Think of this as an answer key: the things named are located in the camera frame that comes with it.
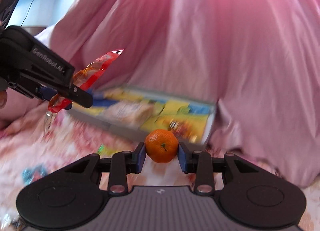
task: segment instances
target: mandarin orange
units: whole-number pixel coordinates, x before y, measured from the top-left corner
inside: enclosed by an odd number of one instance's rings
[[[152,131],[145,139],[147,155],[159,163],[170,162],[178,153],[178,140],[168,130],[157,129]]]

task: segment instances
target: human hand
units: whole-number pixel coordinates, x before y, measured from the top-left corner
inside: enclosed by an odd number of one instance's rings
[[[7,103],[7,92],[6,91],[1,91],[0,92],[0,109],[4,108],[5,104]]]

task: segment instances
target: snack box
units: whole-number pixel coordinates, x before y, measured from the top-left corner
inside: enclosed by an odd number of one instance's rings
[[[132,141],[143,142],[154,129],[169,129],[179,141],[191,150],[204,150],[216,115],[216,104],[190,98],[151,91],[135,86],[116,86],[91,92],[93,106],[89,109],[73,104],[68,113],[73,117],[122,136]],[[135,107],[144,108],[143,114],[127,121],[111,117],[123,115]]]

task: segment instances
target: floral blanket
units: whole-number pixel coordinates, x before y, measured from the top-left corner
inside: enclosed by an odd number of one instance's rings
[[[66,111],[58,113],[49,133],[43,136],[44,113],[47,104],[31,110],[0,133],[0,229],[14,230],[10,224],[18,215],[15,199],[25,185],[22,173],[27,168],[42,165],[51,173],[90,153],[96,153],[101,145],[113,150],[134,150],[136,143],[109,134],[99,128],[72,118]],[[222,157],[226,151],[208,148],[214,156]],[[245,159],[277,174],[266,162]],[[158,164],[146,158],[139,175],[129,175],[132,185],[193,185],[194,174],[183,174],[177,159]],[[215,175],[216,189],[223,187],[221,175]],[[100,188],[106,189],[108,175],[104,174]],[[307,209],[300,221],[305,231],[320,231],[320,177],[303,190],[307,197]]]

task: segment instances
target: pink fabric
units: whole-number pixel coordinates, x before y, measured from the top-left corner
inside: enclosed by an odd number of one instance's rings
[[[18,216],[15,207],[17,194],[24,183],[21,173],[24,169],[42,164],[51,173],[87,154],[97,152],[100,145],[113,152],[133,150],[136,144],[123,138],[114,136],[102,129],[92,127],[86,123],[70,117],[65,110],[58,113],[49,133],[43,137],[44,112],[46,104],[30,110],[25,116],[16,120],[12,125],[11,136],[0,138],[0,229],[14,231],[8,220]],[[225,150],[207,149],[214,157],[222,158]],[[243,154],[239,156],[276,174],[269,164],[253,160]],[[184,174],[181,171],[177,158],[170,163],[160,164],[153,162],[148,156],[144,162],[142,173],[127,176],[128,186],[133,185],[160,185],[160,186],[194,186],[195,175]],[[215,189],[223,188],[221,174],[214,174]],[[108,174],[104,173],[100,182],[100,189],[108,186]],[[304,231],[320,231],[320,176],[303,192],[307,199],[307,208],[299,226]]]
[[[320,0],[76,0],[39,38],[83,69],[125,52],[97,87],[129,83],[218,101],[210,143],[320,172]]]

